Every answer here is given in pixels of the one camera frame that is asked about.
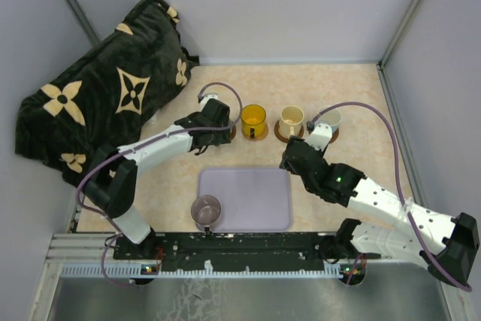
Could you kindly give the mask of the yellow glass mug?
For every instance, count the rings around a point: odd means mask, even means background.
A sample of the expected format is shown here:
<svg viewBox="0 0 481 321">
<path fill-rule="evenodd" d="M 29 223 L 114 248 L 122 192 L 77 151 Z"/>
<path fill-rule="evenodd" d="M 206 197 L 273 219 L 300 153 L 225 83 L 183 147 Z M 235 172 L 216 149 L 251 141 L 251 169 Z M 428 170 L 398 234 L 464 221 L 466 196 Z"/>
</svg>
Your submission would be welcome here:
<svg viewBox="0 0 481 321">
<path fill-rule="evenodd" d="M 241 112 L 241 130 L 250 140 L 259 139 L 266 130 L 266 111 L 258 104 L 249 104 Z"/>
</svg>

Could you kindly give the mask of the woven rattan coaster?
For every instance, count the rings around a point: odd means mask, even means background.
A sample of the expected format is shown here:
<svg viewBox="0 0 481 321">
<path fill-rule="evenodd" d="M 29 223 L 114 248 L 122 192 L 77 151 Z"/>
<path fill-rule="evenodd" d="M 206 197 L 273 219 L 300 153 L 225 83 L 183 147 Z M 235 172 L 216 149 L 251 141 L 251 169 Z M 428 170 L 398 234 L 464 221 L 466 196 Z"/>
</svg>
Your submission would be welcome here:
<svg viewBox="0 0 481 321">
<path fill-rule="evenodd" d="M 242 123 L 241 133 L 248 141 L 262 141 L 268 136 L 269 128 L 267 123 L 257 125 Z"/>
</svg>

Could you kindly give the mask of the white mug blue handle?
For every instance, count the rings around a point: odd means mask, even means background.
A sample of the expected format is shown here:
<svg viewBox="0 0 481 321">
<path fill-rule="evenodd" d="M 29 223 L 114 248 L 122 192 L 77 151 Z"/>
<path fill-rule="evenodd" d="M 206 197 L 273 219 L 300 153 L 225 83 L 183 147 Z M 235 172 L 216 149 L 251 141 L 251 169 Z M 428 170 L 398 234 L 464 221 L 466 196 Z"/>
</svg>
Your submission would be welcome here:
<svg viewBox="0 0 481 321">
<path fill-rule="evenodd" d="M 315 122 L 315 126 L 319 124 L 330 125 L 331 130 L 336 132 L 341 124 L 342 121 L 342 114 L 339 109 L 333 109 L 330 111 L 325 112 L 322 116 L 320 116 L 317 121 Z"/>
</svg>

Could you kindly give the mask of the cream mug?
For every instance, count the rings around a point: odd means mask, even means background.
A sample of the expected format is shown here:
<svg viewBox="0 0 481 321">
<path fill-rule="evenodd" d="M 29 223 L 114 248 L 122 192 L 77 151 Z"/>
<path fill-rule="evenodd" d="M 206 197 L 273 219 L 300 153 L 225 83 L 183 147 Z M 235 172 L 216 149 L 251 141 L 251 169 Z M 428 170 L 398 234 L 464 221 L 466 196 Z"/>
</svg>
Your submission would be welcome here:
<svg viewBox="0 0 481 321">
<path fill-rule="evenodd" d="M 284 138 L 298 136 L 304 121 L 304 112 L 297 106 L 291 105 L 282 109 L 279 119 L 279 133 Z"/>
</svg>

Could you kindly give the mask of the purple glass mug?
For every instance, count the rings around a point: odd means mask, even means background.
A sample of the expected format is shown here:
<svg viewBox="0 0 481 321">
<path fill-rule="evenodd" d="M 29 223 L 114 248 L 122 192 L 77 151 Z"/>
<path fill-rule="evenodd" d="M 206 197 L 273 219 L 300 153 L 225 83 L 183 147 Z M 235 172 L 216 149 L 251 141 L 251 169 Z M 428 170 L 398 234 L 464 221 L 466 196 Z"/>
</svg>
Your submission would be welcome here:
<svg viewBox="0 0 481 321">
<path fill-rule="evenodd" d="M 215 197 L 203 195 L 194 200 L 190 214 L 198 229 L 210 234 L 221 220 L 222 207 Z"/>
</svg>

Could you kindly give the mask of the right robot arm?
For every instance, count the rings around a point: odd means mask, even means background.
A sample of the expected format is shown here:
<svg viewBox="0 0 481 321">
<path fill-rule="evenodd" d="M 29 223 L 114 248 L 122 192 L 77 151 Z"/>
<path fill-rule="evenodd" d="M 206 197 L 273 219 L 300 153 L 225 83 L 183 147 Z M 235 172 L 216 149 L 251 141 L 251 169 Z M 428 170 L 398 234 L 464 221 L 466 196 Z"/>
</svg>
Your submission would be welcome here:
<svg viewBox="0 0 481 321">
<path fill-rule="evenodd" d="M 371 253 L 402 259 L 450 286 L 471 290 L 468 278 L 479 249 L 477 222 L 471 215 L 461 212 L 453 217 L 401 200 L 349 165 L 328 164 L 323 151 L 299 137 L 289 139 L 280 167 L 298 175 L 307 192 L 323 201 L 388 224 L 383 228 L 343 221 L 335 240 L 340 255 Z"/>
</svg>

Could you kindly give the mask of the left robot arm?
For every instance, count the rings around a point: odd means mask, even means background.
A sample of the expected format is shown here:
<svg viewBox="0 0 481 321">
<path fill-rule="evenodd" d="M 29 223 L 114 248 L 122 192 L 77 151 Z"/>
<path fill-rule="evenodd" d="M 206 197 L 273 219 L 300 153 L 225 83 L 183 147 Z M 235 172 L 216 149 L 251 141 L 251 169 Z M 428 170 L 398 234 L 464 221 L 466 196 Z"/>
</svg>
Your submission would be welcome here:
<svg viewBox="0 0 481 321">
<path fill-rule="evenodd" d="M 163 132 L 120 147 L 97 150 L 80 191 L 98 207 L 129 244 L 131 257 L 155 253 L 156 234 L 135 209 L 138 178 L 161 163 L 184 153 L 196 156 L 210 146 L 231 142 L 230 107 L 214 96 L 201 101 L 201 110 L 174 122 Z"/>
</svg>

